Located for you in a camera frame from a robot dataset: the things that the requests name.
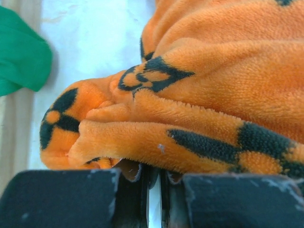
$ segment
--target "black pattern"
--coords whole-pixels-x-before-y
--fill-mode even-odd
[[[136,74],[136,79],[138,80],[137,85],[128,86],[124,83],[124,79],[128,74],[134,73],[136,67],[137,66],[131,67],[122,75],[122,77],[118,83],[118,88],[120,88],[121,90],[125,90],[125,91],[132,91],[134,89],[137,89],[137,88],[143,86],[143,83],[149,81],[152,83],[151,89],[154,92],[159,92],[159,91],[165,89],[166,87],[174,84],[177,81],[180,81],[186,77],[194,75],[194,72],[179,70],[177,68],[174,68],[174,67],[166,64],[165,61],[162,59],[162,57],[159,56],[159,57],[156,57],[156,58],[148,61],[145,64],[145,68],[144,68],[143,72]],[[144,76],[145,74],[148,74],[149,72],[164,73],[164,74],[168,75],[168,78],[164,79],[162,81],[150,81],[148,78],[146,78]]]
[[[142,89],[151,90],[151,88],[149,88],[149,87],[145,87],[145,86],[139,87],[139,88],[137,88],[137,89],[135,89],[135,90],[132,91],[133,99],[135,98],[135,94],[136,94],[138,91],[142,90]]]
[[[243,150],[262,152],[275,159],[282,159],[293,146],[288,138],[249,122],[238,130],[238,144]]]
[[[304,164],[287,161],[284,155],[295,145],[293,141],[254,123],[244,122],[238,130],[238,144],[234,147],[225,142],[215,140],[194,132],[169,129],[168,136],[178,145],[201,157],[220,160],[230,164],[238,164],[239,155],[243,152],[260,152],[280,160],[282,174],[293,178],[303,177]],[[248,172],[241,165],[232,167],[229,172]]]
[[[194,132],[170,129],[168,130],[168,134],[178,145],[187,148],[201,157],[213,160],[232,164],[236,162],[236,159],[238,159],[237,155],[241,152],[239,148]]]
[[[54,102],[53,107],[45,113],[39,132],[41,149],[44,150],[47,148],[55,126],[63,130],[78,132],[80,122],[69,115],[63,114],[74,104],[77,92],[77,88],[65,92]],[[48,123],[46,121],[46,117],[51,111],[58,111],[60,113],[60,118],[56,123]]]
[[[86,162],[86,164],[91,164],[92,162],[97,162],[97,161],[99,161],[101,158],[100,157],[97,157],[97,158],[93,158],[92,160],[89,160],[89,161],[87,161]]]
[[[149,54],[145,55],[145,51],[143,48],[143,39],[141,38],[140,44],[141,44],[141,57],[144,58],[146,61],[150,60],[154,54],[154,52],[150,52]]]
[[[293,0],[275,0],[280,6],[289,6]]]

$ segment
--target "white speck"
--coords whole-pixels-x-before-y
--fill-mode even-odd
[[[112,216],[115,212],[115,198],[112,200],[112,202],[109,205],[109,213]]]
[[[164,145],[158,144],[157,148],[160,149],[162,153],[165,153],[165,146]]]
[[[29,213],[24,213],[24,214],[21,216],[21,219],[22,219],[22,220],[26,220],[28,217],[29,217]]]
[[[117,169],[109,169],[108,172],[115,174],[112,177],[112,183],[114,184],[114,191],[117,192],[117,190],[118,190],[118,180],[119,180],[120,172],[117,171]]]
[[[281,192],[288,192],[293,198],[297,201],[298,204],[295,205],[297,210],[304,211],[304,198],[299,196],[295,190],[292,188],[295,185],[294,181],[291,180],[272,180],[268,178],[263,178],[262,181],[267,182],[270,187],[279,188]]]
[[[98,172],[99,170],[91,170],[91,174]]]
[[[236,174],[236,173],[230,173],[230,175],[232,176],[232,177],[234,177],[236,180],[239,180],[239,178],[240,178],[240,176],[238,175],[238,174]]]
[[[213,184],[212,180],[205,180],[208,184]]]
[[[300,179],[294,180],[294,182],[296,184],[302,184],[304,182],[304,178],[300,178]]]
[[[259,187],[259,185],[258,185],[257,183],[255,183],[253,180],[250,180],[250,182],[251,182],[254,186]]]

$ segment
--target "fuzzy texture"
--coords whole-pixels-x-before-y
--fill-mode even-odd
[[[47,111],[42,161],[304,177],[304,1],[156,6],[140,65],[76,82]]]

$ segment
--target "blanket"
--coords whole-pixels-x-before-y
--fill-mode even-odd
[[[128,159],[304,177],[303,9],[304,0],[156,0],[142,63],[63,91],[41,123],[41,160],[54,170]]]

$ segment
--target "black plastic part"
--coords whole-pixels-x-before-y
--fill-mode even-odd
[[[25,171],[0,199],[0,227],[147,228],[146,190],[144,169],[133,182],[119,169]]]
[[[169,223],[170,196],[169,196],[169,180],[165,170],[160,171],[161,181],[161,228],[167,228]]]
[[[188,207],[185,198],[185,188],[181,181],[182,175],[166,171],[167,195],[169,203],[168,224],[167,227],[190,227]]]
[[[283,176],[185,175],[192,228],[299,228],[304,198]]]

